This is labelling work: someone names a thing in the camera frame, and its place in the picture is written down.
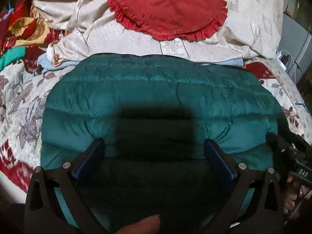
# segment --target red round cushion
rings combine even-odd
[[[156,40],[204,40],[227,18],[225,0],[108,0],[108,4],[125,28]]]

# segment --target cream blanket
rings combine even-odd
[[[53,63],[103,52],[167,54],[203,63],[258,55],[273,58],[282,32],[283,0],[226,1],[224,25],[211,38],[195,42],[157,41],[127,30],[115,20],[107,0],[33,0],[33,4],[51,27],[71,32],[49,49]]]

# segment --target white cable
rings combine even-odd
[[[287,52],[290,55],[290,57],[291,57],[291,59],[293,60],[293,63],[294,63],[294,59],[292,58],[291,54],[287,50],[283,49],[280,52],[282,52],[282,51]],[[296,85],[296,64],[295,63],[294,63],[294,84]]]

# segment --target green quilted fabric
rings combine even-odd
[[[285,119],[277,100],[243,69],[161,55],[96,54],[48,95],[41,165],[58,168],[102,137],[105,160],[80,191],[93,213],[111,233],[161,214],[173,233],[204,225],[224,202],[204,159],[205,139],[264,170],[274,167],[265,135],[277,133]]]

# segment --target light blue fabric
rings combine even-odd
[[[202,65],[208,65],[208,64],[230,65],[230,66],[242,67],[244,66],[244,61],[242,58],[237,58],[237,59],[228,60],[228,61],[220,61],[220,62],[214,62],[214,63],[202,63]]]
[[[0,18],[0,22],[1,22],[2,20],[7,19],[7,17],[8,17],[9,15],[11,15],[13,12],[14,12],[14,8],[13,8],[13,9],[10,9],[9,12],[8,12],[6,15],[4,15],[2,18]]]
[[[42,73],[46,73],[49,70],[59,70],[62,68],[66,68],[68,66],[75,66],[79,63],[79,61],[65,61],[60,66],[53,67],[52,63],[49,61],[49,59],[46,56],[46,53],[40,55],[38,57],[37,65],[41,65],[43,67]]]

